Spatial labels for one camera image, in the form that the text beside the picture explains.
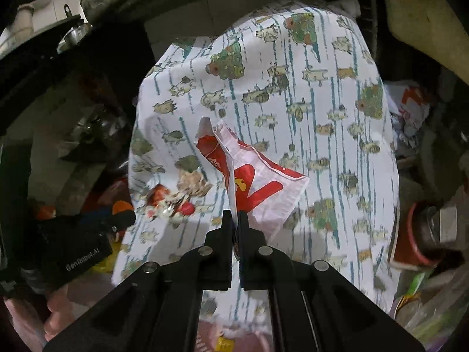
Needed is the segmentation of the person's left hand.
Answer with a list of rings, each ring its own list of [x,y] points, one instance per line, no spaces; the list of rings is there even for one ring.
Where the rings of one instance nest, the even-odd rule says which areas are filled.
[[[30,351],[43,351],[47,342],[76,320],[68,288],[65,285],[48,296],[50,315],[46,320],[41,320],[37,310],[23,299],[4,300],[14,330]]]

